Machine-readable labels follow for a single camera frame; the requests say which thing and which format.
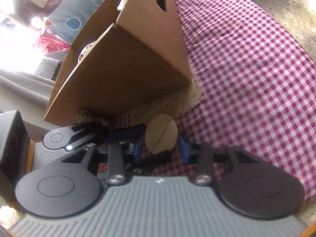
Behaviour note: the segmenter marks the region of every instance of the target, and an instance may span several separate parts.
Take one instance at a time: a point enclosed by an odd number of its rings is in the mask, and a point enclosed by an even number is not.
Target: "cardboard box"
[[[72,125],[78,109],[114,116],[191,82],[175,0],[127,0],[119,12],[120,1],[105,0],[72,43],[46,121]]]

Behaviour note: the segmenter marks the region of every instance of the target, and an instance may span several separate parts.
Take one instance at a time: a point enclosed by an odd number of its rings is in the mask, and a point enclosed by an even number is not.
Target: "pink and white gingham cloth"
[[[203,101],[176,123],[192,140],[235,144],[296,176],[315,197],[316,72],[298,42],[250,0],[176,0]],[[128,126],[124,113],[122,126]],[[192,174],[179,152],[154,175]],[[217,178],[222,167],[215,167]]]

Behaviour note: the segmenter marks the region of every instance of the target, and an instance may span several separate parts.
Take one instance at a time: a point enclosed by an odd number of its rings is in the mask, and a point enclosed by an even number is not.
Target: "patterned ball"
[[[79,63],[79,61],[81,61],[81,60],[83,59],[83,57],[86,55],[86,53],[93,47],[93,44],[94,44],[95,42],[96,42],[96,41],[94,41],[94,42],[92,42],[92,43],[86,45],[86,46],[82,49],[82,51],[81,51],[81,53],[80,53],[80,55],[79,55],[79,58],[78,58],[78,63]]]

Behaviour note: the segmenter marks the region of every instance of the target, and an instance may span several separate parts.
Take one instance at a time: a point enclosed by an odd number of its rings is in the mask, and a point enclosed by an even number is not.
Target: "beige oval object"
[[[160,114],[153,118],[145,132],[145,143],[148,150],[159,153],[165,150],[172,150],[177,143],[178,127],[172,117],[167,114]]]

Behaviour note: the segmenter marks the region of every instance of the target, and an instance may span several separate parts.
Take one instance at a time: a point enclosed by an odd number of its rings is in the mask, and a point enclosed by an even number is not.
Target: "metal bolt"
[[[211,180],[212,180],[211,177],[208,175],[199,175],[196,178],[196,181],[198,183],[209,183]]]
[[[134,172],[140,174],[142,172],[142,169],[140,167],[136,167],[134,168]]]
[[[122,175],[112,175],[110,178],[109,178],[109,181],[112,182],[112,183],[121,183],[124,181],[124,177]]]

